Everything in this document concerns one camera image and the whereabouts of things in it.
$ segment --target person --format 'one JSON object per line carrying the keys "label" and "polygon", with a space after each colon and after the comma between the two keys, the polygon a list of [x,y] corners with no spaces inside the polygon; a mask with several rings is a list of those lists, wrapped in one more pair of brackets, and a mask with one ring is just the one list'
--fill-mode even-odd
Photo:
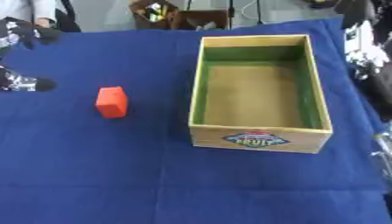
{"label": "person", "polygon": [[56,21],[56,0],[0,0],[0,19],[7,17],[49,28]]}
{"label": "person", "polygon": [[[61,32],[42,27],[42,25],[6,17],[0,19],[0,62],[12,46],[23,43],[28,49],[33,49],[35,42],[49,45],[55,42]],[[0,92],[3,91],[50,91],[56,84],[52,80],[25,77],[0,63]]]}

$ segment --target open box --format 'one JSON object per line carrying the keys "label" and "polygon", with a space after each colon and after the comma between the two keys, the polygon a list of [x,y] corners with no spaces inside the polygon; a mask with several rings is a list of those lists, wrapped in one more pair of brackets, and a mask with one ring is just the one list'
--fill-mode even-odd
{"label": "open box", "polygon": [[333,133],[307,35],[201,40],[193,145],[317,153]]}

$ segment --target blue table cover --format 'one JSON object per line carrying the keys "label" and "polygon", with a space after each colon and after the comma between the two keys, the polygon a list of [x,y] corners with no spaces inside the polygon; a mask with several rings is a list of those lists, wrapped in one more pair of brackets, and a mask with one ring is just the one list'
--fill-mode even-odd
{"label": "blue table cover", "polygon": [[[190,144],[202,36],[310,34],[334,134],[318,155]],[[65,34],[16,47],[7,66],[55,79],[0,93],[0,223],[391,223],[369,152],[382,130],[349,80],[339,19],[232,31]],[[123,86],[129,115],[103,119],[99,88]]]}

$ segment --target wooden box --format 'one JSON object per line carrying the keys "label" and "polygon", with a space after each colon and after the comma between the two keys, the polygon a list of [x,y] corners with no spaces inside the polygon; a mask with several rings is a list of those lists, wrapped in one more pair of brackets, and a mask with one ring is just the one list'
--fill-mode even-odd
{"label": "wooden box", "polygon": [[307,35],[201,40],[195,146],[317,153],[333,133]]}

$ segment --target red cube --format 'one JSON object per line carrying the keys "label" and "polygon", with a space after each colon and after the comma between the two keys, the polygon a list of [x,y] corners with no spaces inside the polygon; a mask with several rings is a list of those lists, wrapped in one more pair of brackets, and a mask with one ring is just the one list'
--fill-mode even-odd
{"label": "red cube", "polygon": [[95,106],[105,118],[125,117],[128,110],[128,97],[122,87],[102,87]]}

